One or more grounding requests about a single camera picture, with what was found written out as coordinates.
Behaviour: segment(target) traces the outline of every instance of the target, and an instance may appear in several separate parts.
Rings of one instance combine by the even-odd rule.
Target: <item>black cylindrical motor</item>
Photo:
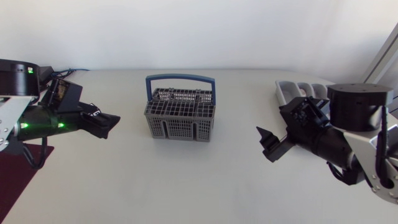
[[[33,63],[0,59],[0,95],[40,96],[39,66]]]
[[[347,131],[380,127],[381,106],[392,102],[393,90],[375,84],[337,84],[328,87],[330,123]]]
[[[55,114],[42,106],[28,106],[18,120],[18,141],[44,138],[78,130],[80,112]]]

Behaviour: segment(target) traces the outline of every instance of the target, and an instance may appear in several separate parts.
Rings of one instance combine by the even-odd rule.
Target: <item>green led light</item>
[[[29,126],[29,124],[27,123],[21,123],[21,128],[27,128]]]

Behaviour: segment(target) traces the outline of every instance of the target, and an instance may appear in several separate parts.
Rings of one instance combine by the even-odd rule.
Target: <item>white wall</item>
[[[363,74],[397,0],[0,0],[0,58],[55,69],[277,68]]]

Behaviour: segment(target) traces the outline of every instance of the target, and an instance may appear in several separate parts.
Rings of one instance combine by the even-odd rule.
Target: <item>cable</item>
[[[381,131],[377,137],[376,146],[376,173],[380,177],[380,183],[383,187],[388,188],[389,179],[387,176],[387,146],[388,146],[388,131],[387,131],[387,107],[382,107],[381,115]]]
[[[51,73],[50,77],[51,77],[51,80],[53,80],[55,78],[65,79],[66,77],[70,76],[75,71],[90,71],[90,70],[89,69],[85,69],[85,68],[69,68],[69,69],[66,69],[66,70],[63,70],[63,71],[53,72],[53,73]],[[40,92],[48,90],[49,87],[50,87],[49,85],[42,84],[40,86]]]
[[[396,111],[396,110],[398,110],[398,108],[393,109],[392,111],[390,111],[390,113],[392,113],[392,112],[394,112],[394,111]]]
[[[59,75],[63,74],[63,73],[67,73],[66,75],[61,75],[61,77],[66,78],[67,76],[69,76],[70,74],[72,74],[75,71],[89,71],[88,69],[85,68],[69,68],[60,72],[53,72],[53,74],[51,74],[52,77],[60,77]]]
[[[39,163],[35,163],[35,159],[26,144],[24,144],[24,156],[33,169],[41,169],[44,166],[45,159],[47,157],[47,137],[42,138],[42,148],[40,149]]]

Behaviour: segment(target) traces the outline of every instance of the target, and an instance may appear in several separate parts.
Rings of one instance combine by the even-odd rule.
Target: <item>blue basket handle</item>
[[[213,98],[213,105],[216,105],[216,82],[215,82],[214,78],[204,77],[204,76],[201,76],[201,75],[175,74],[175,73],[159,74],[159,75],[148,75],[147,76],[146,84],[147,84],[148,101],[152,100],[152,87],[150,85],[150,81],[168,79],[168,78],[187,79],[187,80],[194,80],[194,81],[201,81],[201,82],[210,83],[211,84],[212,98]]]

